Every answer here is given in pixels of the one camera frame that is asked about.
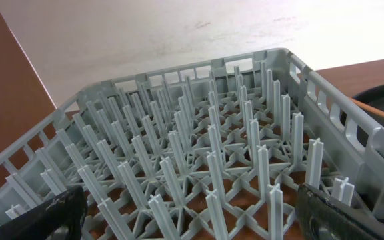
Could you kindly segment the grey dishwasher rack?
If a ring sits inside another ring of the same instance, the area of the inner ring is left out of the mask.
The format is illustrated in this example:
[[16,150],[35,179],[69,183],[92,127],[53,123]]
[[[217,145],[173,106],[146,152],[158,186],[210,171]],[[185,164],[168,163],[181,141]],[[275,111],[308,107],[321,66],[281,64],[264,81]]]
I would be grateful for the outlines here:
[[269,49],[83,88],[0,153],[0,226],[80,186],[80,239],[304,238],[304,183],[384,224],[384,126]]

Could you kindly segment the upper wooden chopstick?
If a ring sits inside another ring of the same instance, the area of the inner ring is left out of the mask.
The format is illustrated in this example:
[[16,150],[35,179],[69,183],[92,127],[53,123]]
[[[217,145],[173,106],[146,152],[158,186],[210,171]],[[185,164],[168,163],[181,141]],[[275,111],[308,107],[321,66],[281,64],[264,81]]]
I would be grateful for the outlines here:
[[384,118],[384,111],[381,111],[381,110],[379,110],[379,109],[376,109],[376,108],[374,108],[374,107],[372,107],[372,106],[370,106],[370,105],[367,105],[367,104],[365,104],[365,103],[362,103],[362,102],[360,102],[360,101],[358,101],[358,100],[356,100],[356,99],[353,99],[353,98],[349,98],[352,102],[354,102],[354,104],[356,104],[358,107],[360,107],[360,108],[362,108],[362,109],[364,109],[364,110],[366,110],[366,111],[368,111],[368,112],[370,112],[370,113],[373,113],[373,114],[375,114],[375,115],[377,115],[377,116],[379,116],[379,117],[382,117],[382,118]]

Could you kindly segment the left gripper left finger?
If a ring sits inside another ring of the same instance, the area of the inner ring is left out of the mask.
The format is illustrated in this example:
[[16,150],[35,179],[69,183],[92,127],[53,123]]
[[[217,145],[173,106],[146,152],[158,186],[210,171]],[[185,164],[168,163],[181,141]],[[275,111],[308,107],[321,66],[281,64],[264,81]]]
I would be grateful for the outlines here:
[[65,239],[80,240],[87,211],[83,188],[71,187],[0,226],[0,239],[46,239],[66,227]]

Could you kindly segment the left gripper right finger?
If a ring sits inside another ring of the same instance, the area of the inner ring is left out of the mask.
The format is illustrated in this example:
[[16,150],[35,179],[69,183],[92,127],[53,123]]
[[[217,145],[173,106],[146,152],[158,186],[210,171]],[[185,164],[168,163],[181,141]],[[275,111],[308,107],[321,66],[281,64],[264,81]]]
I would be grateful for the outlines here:
[[305,239],[384,240],[384,224],[307,183],[298,188],[295,212]]

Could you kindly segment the round black tray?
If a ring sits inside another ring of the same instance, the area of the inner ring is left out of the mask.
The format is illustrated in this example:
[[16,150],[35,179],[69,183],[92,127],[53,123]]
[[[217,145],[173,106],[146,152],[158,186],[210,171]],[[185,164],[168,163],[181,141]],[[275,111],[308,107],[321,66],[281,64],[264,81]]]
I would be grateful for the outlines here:
[[362,91],[353,99],[358,100],[366,105],[384,111],[384,85],[376,86],[365,91]]

